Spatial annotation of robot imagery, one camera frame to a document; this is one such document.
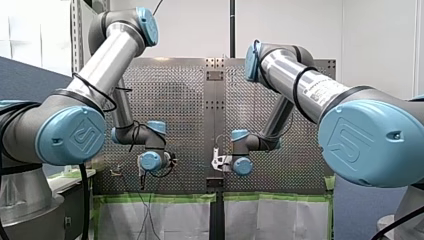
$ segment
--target blue cap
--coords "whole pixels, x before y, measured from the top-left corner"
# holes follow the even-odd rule
[[[237,159],[233,164],[234,172],[239,176],[246,176],[252,172],[253,163],[246,157]]]
[[[148,151],[141,154],[140,166],[146,171],[157,171],[161,166],[161,159],[159,154],[153,151]]]
[[[235,142],[249,135],[249,131],[246,129],[236,129],[231,132],[231,141]]]
[[[254,45],[255,43],[247,49],[246,59],[244,60],[244,78],[249,82],[258,81],[259,59],[257,54],[260,52],[261,43],[256,43],[256,51],[258,53],[255,53]]]
[[[103,116],[93,108],[65,108],[41,126],[35,149],[45,163],[57,166],[81,164],[102,149],[105,129]]]
[[[148,121],[147,126],[155,132],[166,134],[166,123],[161,121]]]
[[[136,11],[138,20],[140,21],[141,30],[143,31],[144,37],[146,38],[146,46],[156,46],[159,41],[159,31],[152,12],[150,12],[149,9],[143,7],[138,7]]]
[[[112,128],[112,131],[110,132],[110,137],[112,138],[112,142],[115,144],[121,144],[116,137],[116,128]]]
[[[318,142],[334,172],[355,184],[402,187],[424,178],[424,128],[391,104],[356,100],[333,108]]]

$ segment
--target pegboard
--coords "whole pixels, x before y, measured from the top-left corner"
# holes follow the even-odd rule
[[[259,133],[280,96],[261,84],[244,80],[243,64],[238,59],[226,62],[225,132],[228,136],[234,129]],[[317,60],[316,65],[321,73],[335,78],[335,60]],[[332,173],[321,156],[317,126],[296,109],[292,117],[291,127],[282,137],[281,149],[269,153],[251,152],[252,174],[247,177],[226,174],[225,191],[325,192],[324,176]]]
[[[162,193],[206,192],[204,150],[204,60],[160,61],[135,59],[124,74],[126,87],[133,89],[129,100],[134,120],[167,124],[166,149],[176,154],[178,165],[165,178],[147,175],[146,191]],[[107,116],[108,132],[112,117]],[[96,176],[96,193],[135,192],[140,188],[137,159],[143,147],[112,143],[103,151],[105,169]],[[120,165],[123,177],[112,177],[111,168]]]
[[[134,120],[160,120],[167,123],[167,150],[179,159],[173,173],[166,178],[147,177],[146,191],[188,194],[205,193],[206,177],[210,176],[213,136],[230,135],[233,129],[246,128],[259,132],[277,99],[277,94],[262,85],[243,79],[243,59],[221,59],[224,79],[216,84],[207,79],[210,59],[135,59],[124,74],[126,87],[132,88],[129,99]],[[318,60],[324,74],[335,76],[335,61]],[[216,104],[211,115],[210,97]],[[283,137],[282,149],[271,153],[251,153],[254,172],[248,177],[226,175],[224,191],[273,191],[291,193],[322,193],[324,176],[331,171],[321,157],[316,126],[295,112],[293,125]],[[211,117],[223,119],[217,126]],[[112,143],[111,116],[106,116],[108,135],[101,154],[104,169],[95,177],[96,194],[114,194],[139,190],[137,159],[143,147]],[[228,137],[222,138],[230,146]],[[112,168],[122,167],[124,177],[113,177]]]

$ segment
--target wire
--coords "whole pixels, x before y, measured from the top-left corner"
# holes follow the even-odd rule
[[[112,111],[116,110],[116,108],[117,108],[116,102],[111,97],[109,97],[109,95],[107,95],[106,93],[104,93],[101,90],[99,90],[98,88],[96,88],[93,84],[91,84],[85,78],[81,77],[78,73],[75,73],[75,72],[72,73],[72,77],[77,78],[78,80],[83,82],[88,88],[91,88],[94,91],[98,92],[100,95],[102,95],[104,98],[106,98],[113,105],[113,107],[110,108],[110,109],[103,109],[102,110],[103,112],[112,112]]]
[[[81,178],[82,178],[82,187],[84,191],[84,223],[82,228],[82,237],[81,240],[88,240],[88,229],[90,225],[90,191],[88,189],[88,177],[85,165],[79,165]]]
[[[384,234],[388,233],[389,231],[393,230],[394,228],[396,228],[397,226],[413,219],[414,217],[417,217],[421,214],[424,213],[424,206],[418,208],[417,210],[414,210],[413,212],[410,212],[409,214],[403,216],[402,218],[394,221],[392,224],[390,224],[389,226],[383,228],[382,230],[380,230],[377,234],[374,235],[374,237],[371,238],[371,240],[380,240],[384,237]]]
[[[129,192],[129,187],[128,187],[127,181],[125,180],[125,175],[124,175],[124,174],[122,174],[122,180],[123,180],[123,182],[124,182],[124,185],[125,185],[125,189],[126,189],[126,191],[127,191],[127,192]],[[152,224],[152,231],[153,231],[153,234],[155,235],[155,237],[156,237],[158,240],[161,240],[161,239],[160,239],[160,237],[159,237],[159,235],[156,233],[155,227],[154,227],[154,225],[153,225],[153,217],[152,217],[152,213],[151,213],[151,209],[150,209],[150,204],[151,204],[152,194],[150,194],[150,196],[149,196],[149,201],[148,201],[148,204],[149,204],[149,205],[147,205],[147,204],[146,204],[146,202],[144,201],[143,196],[141,196],[141,192],[140,192],[140,190],[139,190],[139,189],[137,189],[137,194],[138,194],[138,197],[140,198],[141,202],[143,203],[144,207],[147,209],[147,212],[146,212],[146,214],[144,215],[144,219],[143,219],[143,222],[142,222],[142,224],[141,224],[140,232],[138,233],[138,236],[137,236],[137,240],[139,240],[139,239],[140,239],[140,237],[141,237],[141,233],[143,232],[144,226],[146,225],[146,219],[147,219],[147,216],[149,216],[150,222],[151,222],[151,224]]]
[[[16,117],[28,111],[29,109],[35,108],[38,106],[40,106],[39,103],[22,102],[22,103],[10,105],[0,111],[0,116],[9,114],[8,116],[5,116],[0,121],[0,188],[1,188],[1,180],[2,180],[2,172],[3,172],[3,154],[5,153],[5,148],[3,144],[4,133],[6,132],[7,127],[13,122],[13,120]],[[0,219],[0,237],[3,240],[9,240],[9,237],[7,236],[6,230],[3,227],[1,219]]]
[[[132,92],[131,88],[115,87],[115,90],[124,91],[124,92]]]
[[[134,146],[137,144],[137,137],[138,137],[138,135],[140,134],[140,129],[141,129],[141,127],[145,127],[145,128],[147,128],[147,129],[150,129],[150,130],[152,130],[152,132],[154,133],[154,134],[156,134],[156,136],[158,136],[163,142],[164,142],[164,144],[166,145],[166,140],[165,140],[165,138],[164,137],[162,137],[159,133],[157,133],[156,131],[153,131],[153,129],[151,129],[149,126],[147,126],[146,124],[144,124],[144,123],[140,123],[139,121],[137,121],[137,120],[134,120],[133,121],[133,124],[134,125],[136,125],[134,128],[133,128],[133,132],[132,132],[132,134],[131,134],[131,146],[130,146],[130,148],[128,149],[128,152],[131,152],[132,151],[132,149],[134,148]]]
[[[174,170],[174,166],[170,167],[169,170],[163,175],[156,175],[151,171],[149,171],[148,173],[155,178],[164,178],[164,177],[168,176],[172,172],[172,170]]]
[[[226,134],[219,134],[219,135],[215,138],[215,147],[218,147],[218,140],[219,140],[220,138],[222,138],[222,137],[225,137],[225,138],[229,139],[229,140],[230,140],[230,142],[231,142],[231,137],[230,137],[230,136],[228,136],[228,135],[226,135]]]
[[[156,12],[159,10],[160,5],[162,4],[163,0],[160,0],[158,5],[156,6],[155,11],[153,12],[153,16],[156,15]]]

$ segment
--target black cable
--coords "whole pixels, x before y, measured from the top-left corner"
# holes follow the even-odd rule
[[[93,84],[91,84],[85,78],[81,77],[78,73],[72,73],[72,77],[79,79],[88,88],[91,88],[94,91],[96,91],[97,93],[99,93],[100,95],[102,95],[104,98],[106,98],[113,105],[112,108],[110,108],[110,109],[104,109],[103,112],[112,112],[112,111],[114,111],[117,108],[116,102],[111,97],[109,97],[109,95],[107,95],[106,93],[100,91],[98,88],[96,88]]]
[[[2,110],[0,110],[0,116],[9,114],[8,116],[5,116],[1,122],[0,122],[0,188],[1,188],[1,182],[2,182],[2,175],[3,175],[3,153],[5,152],[4,144],[3,144],[3,136],[6,132],[7,127],[13,122],[13,120],[20,116],[22,113],[28,111],[31,108],[38,107],[39,103],[34,102],[22,102],[22,103],[16,103],[12,104],[11,106],[8,106]],[[7,236],[6,230],[3,227],[3,224],[0,219],[0,237],[2,240],[9,240],[9,237]]]
[[[297,74],[296,79],[294,80],[294,83],[293,83],[293,103],[296,106],[297,110],[299,110],[300,114],[302,114],[302,116],[304,118],[306,118],[311,123],[315,123],[308,116],[308,114],[306,114],[306,112],[303,111],[303,108],[302,108],[302,106],[300,106],[299,99],[298,99],[298,96],[297,96],[297,87],[299,86],[300,79],[302,78],[303,74],[305,74],[308,71],[317,71],[318,72],[318,70],[314,67],[306,67],[300,73]]]
[[[155,173],[153,173],[151,171],[149,171],[149,174],[152,175],[155,178],[164,178],[164,177],[168,176],[172,172],[172,170],[174,170],[174,166],[170,167],[169,170],[163,175],[156,175]]]
[[[88,177],[87,171],[85,169],[85,165],[78,165],[81,171],[81,179],[82,179],[82,188],[84,191],[84,223],[82,227],[82,237],[81,240],[88,240],[88,229],[90,225],[90,191],[88,186]]]
[[[153,16],[156,15],[156,12],[159,10],[160,5],[162,4],[163,0],[160,0],[158,5],[156,6],[155,11],[153,12]]]
[[[127,181],[125,180],[124,174],[122,174],[122,180],[124,182],[126,191],[129,192],[129,187],[128,187]],[[161,240],[160,237],[159,237],[159,235],[156,233],[155,227],[153,226],[153,217],[152,217],[152,213],[150,211],[150,203],[151,203],[151,199],[152,199],[152,194],[150,194],[150,196],[149,196],[149,201],[148,201],[148,204],[149,205],[147,205],[146,202],[144,201],[143,197],[141,196],[141,193],[140,193],[140,190],[139,189],[137,189],[137,194],[138,194],[138,197],[140,198],[141,202],[143,203],[144,207],[147,209],[146,210],[147,212],[144,215],[144,219],[143,219],[143,222],[141,224],[140,232],[138,233],[138,236],[137,236],[137,240],[140,239],[141,233],[143,232],[143,229],[144,229],[144,226],[145,226],[145,223],[146,223],[147,216],[149,216],[149,218],[150,218],[150,222],[152,224],[153,234],[155,235],[155,237],[157,239]]]
[[[152,130],[152,132],[154,134],[156,134],[156,136],[158,136],[163,141],[163,143],[166,145],[166,139],[162,135],[160,135],[158,132],[151,129],[146,124],[144,124],[144,123],[142,124],[137,120],[134,120],[133,124],[136,124],[136,126],[133,128],[133,132],[131,134],[131,145],[130,145],[130,148],[128,149],[128,152],[131,152],[132,149],[134,148],[134,146],[137,144],[137,137],[140,134],[141,127],[145,127],[145,128]]]
[[[408,213],[407,215],[403,216],[402,218],[394,221],[392,224],[390,224],[389,226],[383,228],[382,230],[380,230],[377,234],[374,235],[374,237],[371,238],[371,240],[380,240],[381,238],[384,237],[384,234],[388,233],[389,231],[393,230],[394,228],[396,228],[397,226],[413,219],[414,217],[417,217],[421,214],[424,213],[424,206],[418,208],[417,210],[414,210],[413,212]]]
[[[120,91],[124,91],[124,92],[132,92],[131,88],[115,87],[115,90],[120,90]]]

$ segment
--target white wall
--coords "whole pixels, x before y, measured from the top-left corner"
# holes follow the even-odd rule
[[[415,0],[343,0],[342,80],[400,98],[415,91]]]
[[[255,40],[295,44],[314,58],[337,60],[341,76],[342,1],[239,0],[237,2],[237,57],[245,57]]]
[[[157,0],[111,0],[111,10],[155,9]],[[143,57],[222,57],[229,53],[227,0],[164,0],[156,14],[159,45]]]
[[[110,4],[112,10],[154,9],[157,2],[111,0]],[[156,15],[159,45],[143,57],[229,55],[229,11],[228,0],[165,0]],[[238,0],[236,55],[244,58],[253,40],[260,39],[301,45],[315,58],[336,59],[340,64],[341,19],[340,0]]]

